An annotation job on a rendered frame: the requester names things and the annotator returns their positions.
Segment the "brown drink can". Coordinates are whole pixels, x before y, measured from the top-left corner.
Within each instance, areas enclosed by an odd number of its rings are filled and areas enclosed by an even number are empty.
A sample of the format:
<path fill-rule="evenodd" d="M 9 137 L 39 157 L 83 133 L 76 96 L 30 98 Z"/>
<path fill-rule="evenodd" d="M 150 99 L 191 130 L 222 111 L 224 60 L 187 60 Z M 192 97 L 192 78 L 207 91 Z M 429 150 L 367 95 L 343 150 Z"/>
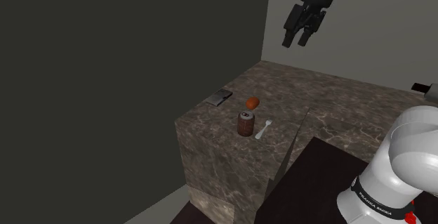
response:
<path fill-rule="evenodd" d="M 250 111 L 240 112 L 237 120 L 237 133 L 243 137 L 253 134 L 255 115 Z"/>

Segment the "dark robot stand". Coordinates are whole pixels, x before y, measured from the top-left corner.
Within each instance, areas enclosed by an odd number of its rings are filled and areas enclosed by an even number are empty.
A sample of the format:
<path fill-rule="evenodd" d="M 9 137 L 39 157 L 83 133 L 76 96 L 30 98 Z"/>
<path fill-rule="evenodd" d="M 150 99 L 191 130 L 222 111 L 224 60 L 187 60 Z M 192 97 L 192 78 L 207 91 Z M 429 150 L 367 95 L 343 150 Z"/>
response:
<path fill-rule="evenodd" d="M 256 211 L 253 224 L 347 224 L 336 197 L 367 165 L 313 137 Z"/>

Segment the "grey flat rectangular object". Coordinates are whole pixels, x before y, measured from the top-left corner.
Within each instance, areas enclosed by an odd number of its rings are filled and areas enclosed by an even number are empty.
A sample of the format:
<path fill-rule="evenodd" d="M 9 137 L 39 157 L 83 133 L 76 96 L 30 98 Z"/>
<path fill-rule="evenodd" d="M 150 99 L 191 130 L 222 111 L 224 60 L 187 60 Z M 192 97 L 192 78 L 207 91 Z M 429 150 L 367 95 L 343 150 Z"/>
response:
<path fill-rule="evenodd" d="M 232 94 L 233 92 L 222 88 L 215 92 L 213 95 L 209 96 L 207 99 L 205 99 L 205 102 L 217 107 L 225 100 L 227 100 Z"/>

